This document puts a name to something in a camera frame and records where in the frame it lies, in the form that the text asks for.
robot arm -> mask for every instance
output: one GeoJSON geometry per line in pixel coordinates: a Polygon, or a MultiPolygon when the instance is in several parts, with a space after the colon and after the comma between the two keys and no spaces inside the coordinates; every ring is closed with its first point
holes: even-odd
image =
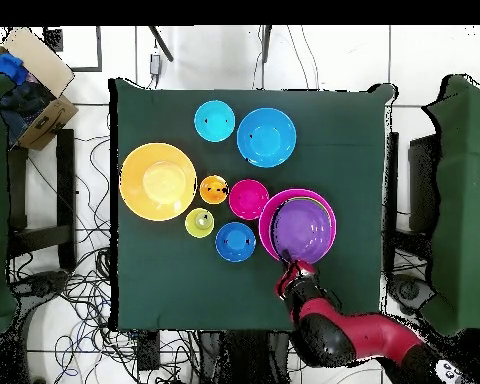
{"type": "Polygon", "coordinates": [[[318,286],[310,264],[290,265],[276,285],[295,326],[292,343],[311,367],[339,367],[382,356],[395,363],[408,384],[441,384],[440,359],[410,329],[381,314],[344,316],[318,286]]]}

yellow bowl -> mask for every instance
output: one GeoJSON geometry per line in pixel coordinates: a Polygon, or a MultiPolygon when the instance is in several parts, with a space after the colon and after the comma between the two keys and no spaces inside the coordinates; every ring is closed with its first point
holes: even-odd
{"type": "Polygon", "coordinates": [[[180,149],[165,143],[144,144],[124,160],[119,190],[138,216],[167,221],[192,203],[197,190],[196,171],[180,149]]]}
{"type": "Polygon", "coordinates": [[[211,175],[203,180],[199,187],[199,193],[206,203],[218,205],[228,197],[229,188],[224,178],[211,175]]]}
{"type": "Polygon", "coordinates": [[[192,209],[185,219],[185,228],[191,236],[203,238],[209,235],[214,226],[213,215],[203,208],[192,209]]]}

blue object in box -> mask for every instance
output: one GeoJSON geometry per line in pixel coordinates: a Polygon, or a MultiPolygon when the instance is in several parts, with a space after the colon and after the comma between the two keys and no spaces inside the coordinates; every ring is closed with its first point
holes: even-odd
{"type": "Polygon", "coordinates": [[[215,247],[223,259],[229,262],[242,262],[253,254],[256,237],[247,225],[230,222],[217,233],[215,247]]]}
{"type": "Polygon", "coordinates": [[[206,141],[223,141],[235,129],[235,114],[226,103],[212,100],[197,109],[194,125],[206,141]]]}
{"type": "Polygon", "coordinates": [[[0,73],[7,75],[18,85],[23,84],[28,75],[28,71],[21,66],[22,64],[21,59],[10,53],[0,55],[0,73]]]}
{"type": "Polygon", "coordinates": [[[296,140],[292,120],[272,108],[253,110],[237,131],[238,150],[249,163],[261,168],[283,163],[292,154],[296,140]]]}

cardboard box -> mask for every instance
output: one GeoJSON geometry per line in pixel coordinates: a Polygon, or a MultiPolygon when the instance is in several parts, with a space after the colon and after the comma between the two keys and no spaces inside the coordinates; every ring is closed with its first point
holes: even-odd
{"type": "Polygon", "coordinates": [[[21,59],[23,66],[56,98],[18,138],[21,147],[42,150],[78,112],[62,95],[74,74],[29,28],[15,28],[10,32],[0,45],[0,55],[6,52],[21,59]]]}

small blue bowl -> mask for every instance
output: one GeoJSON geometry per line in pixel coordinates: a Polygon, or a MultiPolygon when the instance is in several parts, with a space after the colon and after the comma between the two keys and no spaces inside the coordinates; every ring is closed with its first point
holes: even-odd
{"type": "Polygon", "coordinates": [[[226,103],[212,100],[199,106],[194,125],[197,133],[206,141],[223,141],[235,129],[235,114],[226,103]]]}
{"type": "Polygon", "coordinates": [[[249,163],[272,168],[290,157],[297,133],[291,119],[272,108],[253,110],[240,122],[237,144],[249,163]]]}
{"type": "Polygon", "coordinates": [[[217,233],[215,247],[226,261],[242,262],[254,252],[256,237],[247,225],[241,222],[230,222],[217,233]]]}

